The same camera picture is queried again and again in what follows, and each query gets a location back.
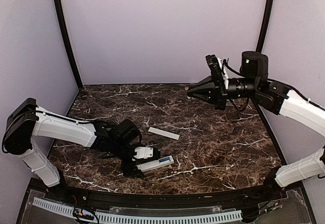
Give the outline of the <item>white remote control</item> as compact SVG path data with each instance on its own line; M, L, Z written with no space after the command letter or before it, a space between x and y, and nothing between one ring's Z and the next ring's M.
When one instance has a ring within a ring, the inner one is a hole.
M158 159L158 160L150 161L150 162L147 162L147 163L139 164L139 165L137 165L137 167L142 172L148 172L148 171L156 170L156 169L159 169L159 168L162 168L162 167L165 167L165 166L169 166L169 165L171 165L171 164L174 163L174 159L173 159L173 157L171 155L170 156L166 156L166 157L171 157L172 158L172 161L171 162L168 162L168 163L162 163L162 164L160 164L158 162L158 160L159 160Z

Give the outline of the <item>blue battery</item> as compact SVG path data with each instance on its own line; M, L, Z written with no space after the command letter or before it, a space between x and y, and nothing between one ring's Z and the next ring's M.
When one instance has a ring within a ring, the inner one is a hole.
M168 163L168 162L171 162L171 161L172 161L172 158L171 157L164 157L164 158L161 158L161 159L158 160L158 162L160 164L162 164L162 163Z

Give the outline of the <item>white remote battery cover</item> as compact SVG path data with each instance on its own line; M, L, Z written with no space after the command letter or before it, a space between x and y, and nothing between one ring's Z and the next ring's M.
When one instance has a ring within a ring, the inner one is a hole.
M170 139L173 139L173 140L179 140L179 138L180 138L180 135L178 135L178 134L167 132L167 131L160 130L160 129L156 129L154 127L150 127L148 129L148 131L150 133L157 134L157 135L160 135L160 136L163 136L163 137L167 137L167 138L170 138Z

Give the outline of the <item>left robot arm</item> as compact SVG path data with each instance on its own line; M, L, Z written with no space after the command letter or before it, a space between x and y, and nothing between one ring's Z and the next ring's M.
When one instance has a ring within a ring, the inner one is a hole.
M63 140L111 153L122 161L125 177L144 177L135 158L140 143L130 145L135 138L142 137L133 122L128 119L120 124L80 121L49 112L37 106L35 99L28 98L8 117L2 151L19 156L61 202L68 201L72 191L66 186L63 173L49 162L34 137Z

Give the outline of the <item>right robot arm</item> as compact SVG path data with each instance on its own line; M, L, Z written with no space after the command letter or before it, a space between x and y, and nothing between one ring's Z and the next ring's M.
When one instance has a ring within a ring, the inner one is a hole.
M224 70L226 60L207 55L211 75L187 89L187 96L224 110L226 103L251 98L275 115L293 119L324 135L324 107L303 96L296 88L268 77L268 57L256 51L244 51L239 77L230 78ZM324 178L324 148L290 165L272 169L259 190L259 196L271 200L280 188L317 176Z

